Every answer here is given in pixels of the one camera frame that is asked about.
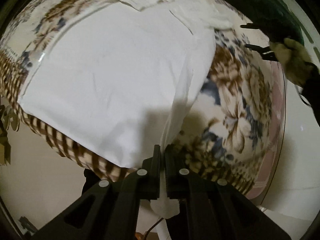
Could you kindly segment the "right gloved hand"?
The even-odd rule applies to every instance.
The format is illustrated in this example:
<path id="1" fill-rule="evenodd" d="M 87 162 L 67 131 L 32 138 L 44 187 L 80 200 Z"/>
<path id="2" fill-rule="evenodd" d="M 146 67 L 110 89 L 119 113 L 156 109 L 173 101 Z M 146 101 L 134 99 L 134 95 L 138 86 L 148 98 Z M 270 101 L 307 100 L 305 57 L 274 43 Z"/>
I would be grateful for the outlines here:
<path id="1" fill-rule="evenodd" d="M 286 78 L 302 88 L 313 69 L 306 48 L 290 38 L 285 38 L 282 43 L 270 42 L 270 48 L 282 65 Z"/>

